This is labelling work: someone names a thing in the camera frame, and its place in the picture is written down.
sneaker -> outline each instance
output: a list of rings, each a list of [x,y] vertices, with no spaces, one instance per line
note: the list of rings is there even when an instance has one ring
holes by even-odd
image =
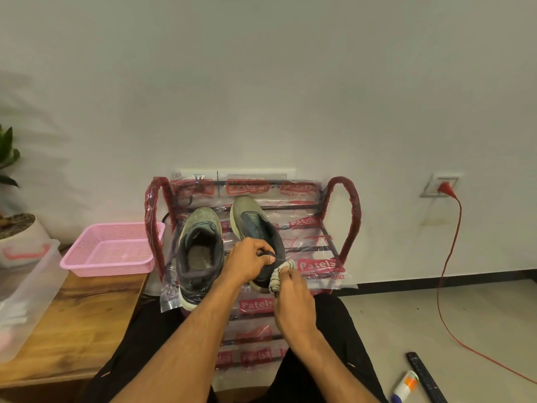
[[[262,293],[269,292],[269,284],[272,272],[276,267],[285,262],[284,243],[280,234],[258,203],[251,196],[239,196],[232,203],[230,212],[230,222],[233,233],[243,240],[245,237],[263,239],[267,242],[276,254],[263,252],[276,257],[276,261],[261,269],[259,275],[250,282],[254,290]]]
[[[207,295],[224,264],[222,226],[211,208],[198,208],[186,220],[175,253],[181,306],[192,311]]]

glue stick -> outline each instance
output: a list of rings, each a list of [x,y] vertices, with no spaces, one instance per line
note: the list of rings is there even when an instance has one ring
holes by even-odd
[[[408,395],[416,388],[418,381],[418,375],[412,371],[408,371],[395,388],[391,398],[392,403],[403,403]]]

tile floor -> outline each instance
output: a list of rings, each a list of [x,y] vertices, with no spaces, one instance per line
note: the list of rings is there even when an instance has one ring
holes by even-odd
[[[537,402],[537,385],[458,345],[444,329],[435,290],[343,297],[387,396],[419,354],[449,403]],[[442,289],[444,319],[461,341],[537,379],[537,284],[531,280]],[[269,385],[277,365],[229,371],[216,390]],[[406,403],[429,402],[418,388]]]

red cable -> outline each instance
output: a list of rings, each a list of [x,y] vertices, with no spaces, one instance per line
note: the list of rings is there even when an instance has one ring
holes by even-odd
[[[479,356],[482,356],[483,358],[485,359],[488,359],[489,361],[491,361],[492,363],[495,363],[496,365],[498,366],[501,366],[502,368],[504,369],[507,369],[509,372],[512,372],[518,376],[520,376],[521,378],[524,378],[526,380],[529,380],[531,383],[534,383],[537,385],[537,381],[533,380],[533,379],[530,379],[528,378],[527,376],[524,376],[523,374],[521,373],[518,373],[516,371],[514,371],[513,369],[511,369],[510,367],[507,367],[503,364],[501,364],[500,362],[492,359],[492,358],[489,358],[487,355],[484,355],[480,352],[477,352],[476,350],[470,348],[469,346],[466,346],[465,344],[463,344],[460,340],[458,340],[455,335],[453,335],[451,333],[451,331],[449,330],[449,328],[447,327],[446,323],[444,322],[444,319],[442,317],[442,312],[440,311],[440,300],[439,300],[439,294],[440,294],[440,287],[444,284],[444,273],[446,272],[446,267],[447,267],[447,262],[449,262],[449,258],[451,257],[451,255],[453,254],[453,249],[455,248],[455,242],[457,241],[457,236],[459,235],[459,228],[461,227],[461,219],[462,219],[462,204],[459,200],[459,198],[457,198],[457,196],[455,195],[455,193],[453,192],[453,189],[450,187],[449,183],[447,182],[443,182],[440,187],[438,188],[438,191],[439,192],[443,192],[449,196],[451,196],[452,198],[454,198],[458,203],[459,203],[459,222],[457,223],[457,229],[455,230],[455,237],[453,237],[453,243],[451,244],[451,250],[449,251],[449,255],[447,256],[447,259],[446,259],[446,263],[444,263],[444,269],[442,270],[442,274],[440,276],[440,281],[438,282],[438,287],[437,287],[437,307],[438,307],[438,314],[440,315],[440,319],[442,320],[442,324],[444,324],[444,327],[446,328],[447,332],[449,332],[449,334],[451,335],[451,337],[456,340],[460,346],[462,346],[463,348],[466,348],[468,349],[469,351],[472,351],[473,353],[476,353],[478,354]]]

remote control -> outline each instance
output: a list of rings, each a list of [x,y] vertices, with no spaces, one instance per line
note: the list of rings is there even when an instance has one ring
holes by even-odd
[[[406,354],[406,359],[408,359],[414,372],[419,376],[420,383],[429,396],[429,400],[431,400],[432,403],[447,403],[446,398],[442,392],[440,392],[436,382],[433,380],[433,377],[421,361],[418,354],[415,352],[408,352]]]

